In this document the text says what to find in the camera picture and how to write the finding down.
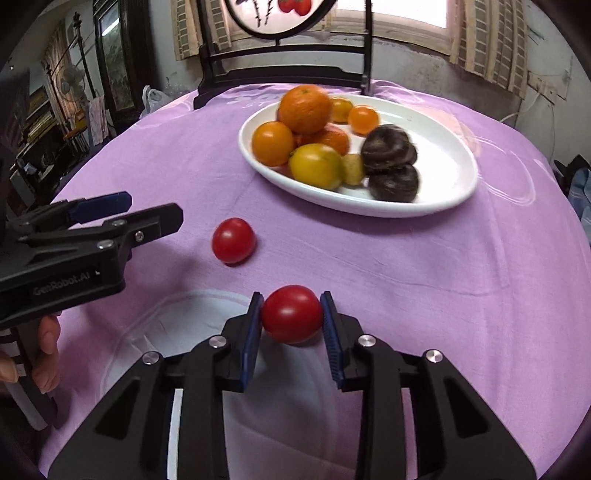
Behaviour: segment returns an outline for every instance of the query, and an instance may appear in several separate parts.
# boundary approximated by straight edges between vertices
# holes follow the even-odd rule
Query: white plate
[[[420,186],[412,203],[374,200],[364,187],[342,186],[336,192],[300,183],[273,168],[259,163],[252,154],[251,138],[256,128],[275,120],[277,103],[252,115],[238,133],[238,145],[246,161],[279,188],[309,202],[341,212],[382,218],[406,218],[428,215],[455,207],[474,193],[478,167],[468,147],[446,126],[411,108],[397,103],[359,95],[339,94],[354,105],[368,105],[380,116],[382,124],[404,128],[417,147]],[[359,153],[364,138],[353,134],[348,125],[339,125],[351,138],[351,153]]]

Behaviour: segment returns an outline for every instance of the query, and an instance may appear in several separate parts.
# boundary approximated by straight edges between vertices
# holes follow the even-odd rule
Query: tablecloth
[[[185,221],[135,249],[123,293],[63,313],[61,419],[42,469],[143,351],[186,351],[243,313],[253,291],[302,284],[330,290],[339,311],[394,349],[444,352],[542,475],[591,405],[591,254],[546,159],[493,119],[375,82],[375,95],[433,116],[467,143],[478,188],[424,218],[336,212],[269,184],[238,150],[242,123],[289,87],[237,87],[199,111],[196,93],[182,97],[115,138],[60,193],[127,190],[132,210],[177,202]],[[210,239],[233,216],[252,225],[258,247],[232,268]],[[353,478],[361,397],[336,391],[322,343],[263,338],[250,389],[224,402],[234,480]]]

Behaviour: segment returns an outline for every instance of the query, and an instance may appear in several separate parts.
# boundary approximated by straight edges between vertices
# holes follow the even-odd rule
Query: plate of fruit
[[[249,165],[299,198],[357,215],[406,218],[459,205],[476,190],[466,144],[388,100],[299,85],[242,125]]]

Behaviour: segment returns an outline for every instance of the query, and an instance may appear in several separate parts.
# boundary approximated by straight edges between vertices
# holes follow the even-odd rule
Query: dark wooden cabinet
[[[100,79],[117,133],[138,120],[144,109],[144,86],[159,88],[148,1],[93,3]]]

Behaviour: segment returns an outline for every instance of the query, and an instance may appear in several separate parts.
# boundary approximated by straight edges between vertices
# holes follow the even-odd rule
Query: round decorative panel
[[[336,0],[224,0],[236,26],[249,35],[277,40],[317,24]]]

